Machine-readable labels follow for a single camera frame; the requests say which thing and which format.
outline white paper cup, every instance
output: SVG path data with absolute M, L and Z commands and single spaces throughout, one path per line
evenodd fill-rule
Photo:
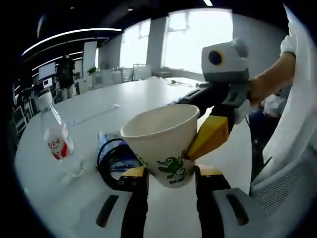
M 134 117 L 121 136 L 156 179 L 167 187 L 190 181 L 195 163 L 184 159 L 197 133 L 199 109 L 193 105 L 169 105 Z

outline bottle cap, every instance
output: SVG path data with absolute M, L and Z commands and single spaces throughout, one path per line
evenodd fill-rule
M 53 98 L 52 98 L 51 92 L 47 92 L 37 99 L 37 106 L 40 111 L 43 111 L 52 103 L 53 103 Z

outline ceiling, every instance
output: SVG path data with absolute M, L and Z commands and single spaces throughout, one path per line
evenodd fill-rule
M 287 18 L 282 4 L 267 4 L 253 0 L 211 0 L 214 7 L 232 9 L 234 13 L 249 16 L 275 25 L 287 32 Z M 22 3 L 22 8 L 31 3 Z M 120 32 L 90 31 L 61 36 L 47 41 L 21 54 L 35 43 L 59 33 L 95 27 L 125 29 L 139 21 L 167 15 L 168 12 L 206 7 L 203 0 L 165 1 L 165 0 L 55 0 L 49 3 L 36 2 L 36 9 L 23 10 L 17 15 L 23 19 L 19 22 L 19 31 L 15 31 L 19 44 L 14 48 L 16 60 L 23 66 L 16 78 L 29 77 L 30 68 L 59 57 L 63 54 L 83 51 L 85 41 L 98 39 L 101 45 L 108 38 Z

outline table surface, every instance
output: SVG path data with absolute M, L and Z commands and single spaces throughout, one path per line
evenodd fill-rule
M 96 115 L 69 128 L 75 150 L 85 161 L 84 173 L 70 183 L 61 182 L 61 166 L 42 140 L 40 115 L 30 120 L 19 143 L 15 167 L 31 205 L 57 237 L 86 237 L 80 224 L 83 214 L 89 213 L 88 205 L 103 203 L 105 194 L 119 192 L 107 187 L 93 169 L 97 157 L 98 131 L 119 133 L 120 128 L 137 114 L 179 99 L 192 91 L 197 83 L 191 79 L 168 78 L 172 79 L 193 87 L 169 85 L 163 79 L 127 82 L 90 91 L 55 106 L 61 118 L 67 121 Z M 118 104 L 119 108 L 103 113 L 113 104 Z M 199 126 L 206 116 L 208 114 L 199 119 Z M 248 193 L 252 153 L 250 130 L 245 120 L 234 126 L 225 144 L 197 160 L 197 163 L 218 167 L 232 187 L 239 187 Z M 195 180 L 184 187 L 170 189 L 160 185 L 153 177 L 149 179 L 149 211 L 144 237 L 201 237 Z M 123 200 L 129 199 L 128 195 L 122 197 Z M 112 219 L 112 225 L 108 227 L 111 226 L 121 227 L 120 218 Z M 92 237 L 95 238 L 120 237 L 114 230 L 102 230 L 95 221 L 84 230 L 89 231 L 90 235 L 94 233 Z

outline window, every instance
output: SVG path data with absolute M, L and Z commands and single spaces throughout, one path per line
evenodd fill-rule
M 146 63 L 151 20 L 140 22 L 126 29 L 122 36 L 120 67 L 133 67 Z
M 195 9 L 169 14 L 164 34 L 162 66 L 202 73 L 202 48 L 232 40 L 232 13 Z

